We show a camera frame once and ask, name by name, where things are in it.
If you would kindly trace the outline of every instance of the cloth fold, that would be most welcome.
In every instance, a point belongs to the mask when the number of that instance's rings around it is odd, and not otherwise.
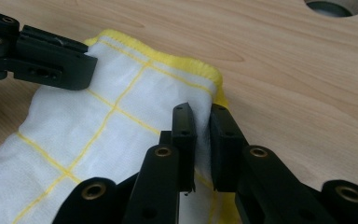
[[[210,178],[210,108],[227,106],[219,72],[118,31],[86,43],[98,58],[89,88],[41,87],[26,121],[0,146],[0,223],[51,223],[81,181],[120,183],[137,173],[182,103],[192,107],[199,138],[197,192],[181,195],[179,221],[238,223],[233,195],[214,192]]]

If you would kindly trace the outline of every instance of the wooden table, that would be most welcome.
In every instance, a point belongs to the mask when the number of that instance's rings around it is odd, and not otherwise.
[[[303,0],[0,0],[0,12],[78,41],[113,28],[210,63],[251,144],[316,189],[329,179],[358,184],[358,15],[326,17]],[[0,81],[0,144],[37,88]]]

